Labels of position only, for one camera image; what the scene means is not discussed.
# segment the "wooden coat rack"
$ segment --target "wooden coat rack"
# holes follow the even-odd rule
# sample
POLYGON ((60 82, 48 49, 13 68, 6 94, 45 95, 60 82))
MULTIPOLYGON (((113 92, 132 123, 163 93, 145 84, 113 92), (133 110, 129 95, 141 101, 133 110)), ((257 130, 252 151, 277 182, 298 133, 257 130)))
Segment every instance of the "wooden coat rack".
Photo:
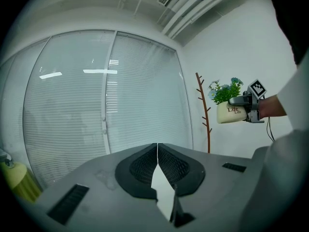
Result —
POLYGON ((202 76, 199 76, 198 73, 195 73, 196 76, 197 76, 197 82, 198 82, 198 85, 199 85, 199 89, 197 89, 198 92, 201 93, 201 96, 202 98, 199 97, 200 100, 203 101, 203 105, 204 105, 204 110, 205 110, 205 117, 202 117, 204 120, 206 120, 206 123, 203 122, 203 125, 206 126, 206 129, 207 129, 207 140, 208 140, 208 153, 211 152, 211 138, 210 138, 210 134, 211 134, 211 129, 209 129, 209 121, 208 121, 208 111, 211 109, 211 108, 208 108, 207 109, 207 106, 206 106, 206 100, 205 100, 205 95, 204 95, 204 91, 203 91, 203 87, 202 87, 202 84, 204 82, 204 79, 203 81, 201 82, 201 77, 202 76))

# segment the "white wall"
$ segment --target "white wall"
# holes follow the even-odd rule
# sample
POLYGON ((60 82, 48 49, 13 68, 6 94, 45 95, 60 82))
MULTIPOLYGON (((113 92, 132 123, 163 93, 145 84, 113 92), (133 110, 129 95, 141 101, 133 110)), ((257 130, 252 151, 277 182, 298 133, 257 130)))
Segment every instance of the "white wall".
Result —
MULTIPOLYGON (((268 92, 277 94, 296 71, 290 45, 279 28, 271 0, 249 0, 211 24, 184 47, 184 79, 189 96, 193 123, 194 149, 207 151, 206 128, 202 125, 204 110, 195 73, 205 79, 208 94, 211 81, 230 84, 231 77, 244 82, 241 92, 258 78, 268 92)), ((216 105, 206 99, 210 117, 211 153, 250 158, 258 147, 270 145, 266 124, 237 122, 217 124, 216 105)), ((287 117, 271 119, 275 138, 292 127, 287 117)))

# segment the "black sleeve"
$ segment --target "black sleeve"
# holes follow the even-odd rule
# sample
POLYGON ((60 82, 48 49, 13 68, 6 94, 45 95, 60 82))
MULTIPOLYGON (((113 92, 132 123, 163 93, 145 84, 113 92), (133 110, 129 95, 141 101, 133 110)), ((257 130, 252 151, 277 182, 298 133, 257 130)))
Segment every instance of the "black sleeve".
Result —
POLYGON ((277 21, 298 65, 309 46, 308 0, 272 0, 277 21))

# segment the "brown wooden pole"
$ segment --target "brown wooden pole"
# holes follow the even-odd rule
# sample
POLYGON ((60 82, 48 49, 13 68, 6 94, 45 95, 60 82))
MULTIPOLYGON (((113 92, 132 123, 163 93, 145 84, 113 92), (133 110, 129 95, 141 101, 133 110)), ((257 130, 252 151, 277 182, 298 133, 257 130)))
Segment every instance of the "brown wooden pole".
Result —
POLYGON ((204 105, 204 110, 205 110, 205 120, 206 120, 206 129, 207 129, 207 139, 208 139, 208 153, 211 152, 211 138, 210 138, 210 130, 209 130, 209 121, 208 121, 208 110, 210 109, 207 109, 207 106, 206 106, 206 100, 205 100, 205 96, 204 96, 204 91, 203 91, 203 87, 202 87, 202 83, 204 82, 204 80, 201 82, 200 78, 202 76, 199 76, 197 73, 195 73, 196 76, 197 76, 197 82, 198 82, 198 85, 199 85, 199 92, 201 93, 202 95, 202 98, 199 98, 200 100, 203 100, 203 105, 204 105))

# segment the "black slot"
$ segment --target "black slot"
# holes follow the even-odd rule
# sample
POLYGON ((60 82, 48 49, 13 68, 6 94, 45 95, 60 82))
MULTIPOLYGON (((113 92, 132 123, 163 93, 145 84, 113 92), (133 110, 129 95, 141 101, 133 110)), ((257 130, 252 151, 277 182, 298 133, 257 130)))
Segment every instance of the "black slot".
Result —
POLYGON ((231 170, 235 170, 235 171, 238 171, 238 172, 242 172, 242 173, 245 172, 245 170, 247 168, 245 166, 240 166, 240 165, 236 165, 236 164, 232 164, 232 163, 228 163, 228 162, 223 164, 222 167, 228 168, 228 169, 231 169, 231 170))
POLYGON ((53 220, 65 225, 82 201, 89 188, 76 184, 47 214, 53 220))

